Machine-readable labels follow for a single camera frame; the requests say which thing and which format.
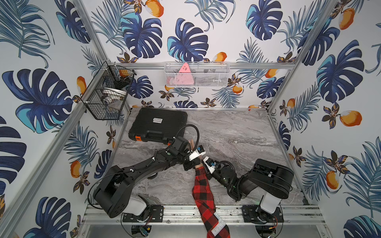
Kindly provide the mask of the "black wrist watch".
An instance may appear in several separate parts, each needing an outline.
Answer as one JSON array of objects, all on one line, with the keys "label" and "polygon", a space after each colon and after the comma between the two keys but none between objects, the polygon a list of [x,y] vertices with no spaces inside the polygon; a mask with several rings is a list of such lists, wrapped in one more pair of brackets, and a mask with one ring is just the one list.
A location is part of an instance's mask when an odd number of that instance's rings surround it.
[{"label": "black wrist watch", "polygon": [[191,161],[190,160],[186,160],[184,162],[184,164],[183,164],[183,168],[184,168],[185,171],[188,171],[190,169],[195,168],[195,166],[198,166],[200,164],[202,165],[202,162],[201,162],[200,158],[195,158],[195,159],[193,159]]}]

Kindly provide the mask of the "red plaid sleeved forearm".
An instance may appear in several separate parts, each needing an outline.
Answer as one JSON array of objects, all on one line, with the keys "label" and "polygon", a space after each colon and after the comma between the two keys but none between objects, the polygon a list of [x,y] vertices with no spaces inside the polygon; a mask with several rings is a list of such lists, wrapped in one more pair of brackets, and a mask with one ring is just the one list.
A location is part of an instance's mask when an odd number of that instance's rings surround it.
[{"label": "red plaid sleeved forearm", "polygon": [[230,238],[230,231],[227,225],[214,234],[212,230],[218,226],[218,218],[215,215],[216,206],[214,196],[210,189],[205,168],[202,164],[195,166],[195,179],[192,189],[192,196],[200,212],[201,220],[207,230],[207,238]]}]

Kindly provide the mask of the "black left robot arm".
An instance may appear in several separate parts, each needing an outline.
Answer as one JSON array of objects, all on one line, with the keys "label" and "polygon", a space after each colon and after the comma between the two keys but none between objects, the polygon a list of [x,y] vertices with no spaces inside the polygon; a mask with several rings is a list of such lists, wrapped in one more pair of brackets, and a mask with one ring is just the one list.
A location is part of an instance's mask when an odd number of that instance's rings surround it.
[{"label": "black left robot arm", "polygon": [[[187,127],[196,130],[194,148],[180,136]],[[180,128],[167,148],[156,150],[150,158],[129,167],[111,167],[103,178],[94,184],[97,187],[91,187],[93,199],[110,218],[132,214],[146,219],[149,216],[149,203],[143,198],[132,196],[135,185],[142,180],[153,179],[159,172],[176,165],[182,165],[184,170],[188,171],[200,164],[199,158],[205,154],[205,150],[203,146],[198,145],[199,138],[198,128],[188,124]]]}]

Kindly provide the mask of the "person's bare hand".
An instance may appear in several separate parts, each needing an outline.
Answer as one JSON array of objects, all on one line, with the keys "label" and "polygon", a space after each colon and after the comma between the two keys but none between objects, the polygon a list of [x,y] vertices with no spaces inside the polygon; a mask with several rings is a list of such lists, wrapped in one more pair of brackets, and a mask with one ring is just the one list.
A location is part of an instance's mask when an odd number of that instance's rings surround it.
[{"label": "person's bare hand", "polygon": [[203,156],[198,151],[198,148],[196,144],[194,143],[193,139],[190,140],[190,144],[191,144],[192,154],[190,155],[189,160],[193,162],[195,169],[203,167],[203,162],[202,162]]}]

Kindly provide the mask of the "black plastic tool case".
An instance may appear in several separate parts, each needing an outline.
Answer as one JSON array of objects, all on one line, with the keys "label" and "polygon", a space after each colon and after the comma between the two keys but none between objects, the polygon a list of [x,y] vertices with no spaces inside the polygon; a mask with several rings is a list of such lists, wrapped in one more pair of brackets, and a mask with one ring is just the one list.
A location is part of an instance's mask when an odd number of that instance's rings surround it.
[{"label": "black plastic tool case", "polygon": [[188,114],[183,111],[141,108],[129,130],[129,138],[135,141],[159,142],[169,145],[179,130],[187,124]]}]

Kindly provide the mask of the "pink triangle card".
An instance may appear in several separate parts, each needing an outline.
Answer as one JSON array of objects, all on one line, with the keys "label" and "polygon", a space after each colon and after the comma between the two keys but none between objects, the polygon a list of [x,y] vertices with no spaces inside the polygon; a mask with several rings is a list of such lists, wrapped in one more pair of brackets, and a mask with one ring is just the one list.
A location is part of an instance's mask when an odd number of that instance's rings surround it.
[{"label": "pink triangle card", "polygon": [[182,65],[179,72],[175,75],[174,82],[176,86],[194,85],[194,77],[187,62]]}]

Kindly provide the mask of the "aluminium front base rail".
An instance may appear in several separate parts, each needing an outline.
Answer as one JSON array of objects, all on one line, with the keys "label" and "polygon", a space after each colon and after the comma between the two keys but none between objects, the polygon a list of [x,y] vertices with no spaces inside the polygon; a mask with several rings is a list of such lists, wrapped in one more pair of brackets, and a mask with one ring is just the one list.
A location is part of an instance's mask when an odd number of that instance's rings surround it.
[{"label": "aluminium front base rail", "polygon": [[[201,225],[201,215],[195,205],[163,205],[162,222],[150,222],[154,225]],[[228,225],[249,225],[256,218],[253,205],[219,205],[217,214]],[[269,215],[270,223],[279,225],[325,225],[325,220],[317,206],[281,205],[275,212],[276,218]],[[82,219],[84,225],[143,225],[145,223],[121,222],[121,215],[115,218],[93,207],[86,209]]]}]

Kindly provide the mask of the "clear mesh wall tray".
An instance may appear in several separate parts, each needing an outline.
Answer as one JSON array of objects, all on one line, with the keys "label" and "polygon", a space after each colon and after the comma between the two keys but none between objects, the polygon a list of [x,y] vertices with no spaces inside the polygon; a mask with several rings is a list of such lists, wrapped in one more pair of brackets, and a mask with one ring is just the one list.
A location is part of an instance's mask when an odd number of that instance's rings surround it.
[{"label": "clear mesh wall tray", "polygon": [[169,87],[224,87],[228,83],[230,65],[225,62],[187,62],[194,77],[194,85],[176,86],[175,75],[185,62],[166,62],[166,86]]}]

